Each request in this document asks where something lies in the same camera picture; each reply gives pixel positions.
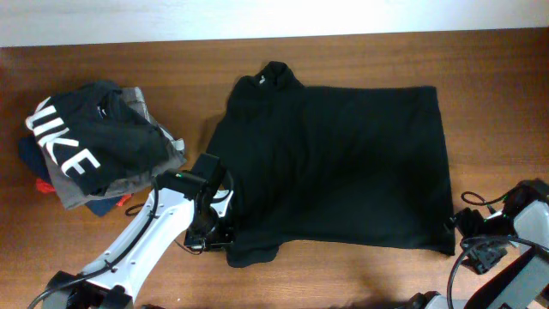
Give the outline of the black t-shirt small logo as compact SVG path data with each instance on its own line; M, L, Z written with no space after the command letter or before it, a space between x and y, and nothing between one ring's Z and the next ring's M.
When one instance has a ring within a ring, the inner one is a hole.
M207 151L234 183L234 268L294 240L455 252L433 86L306 86L270 62L236 82Z

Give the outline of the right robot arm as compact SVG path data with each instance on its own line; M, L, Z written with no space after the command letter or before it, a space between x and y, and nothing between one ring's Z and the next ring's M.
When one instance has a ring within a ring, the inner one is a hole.
M485 200L464 191L463 202L490 211L465 208L449 219L461 234L462 253L449 273L446 292L417 293L399 307L416 309L526 308L533 302L548 307L548 183L523 180L501 197ZM505 257L512 246L519 255L470 298L453 298L458 270L466 267L484 275Z

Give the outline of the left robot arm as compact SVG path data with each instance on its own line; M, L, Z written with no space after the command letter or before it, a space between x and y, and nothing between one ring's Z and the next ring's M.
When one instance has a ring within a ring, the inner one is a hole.
M59 271L30 304L44 308L131 308L142 284L179 235L191 254L233 242L232 175L220 158L201 154L189 171L166 171L135 219L77 275Z

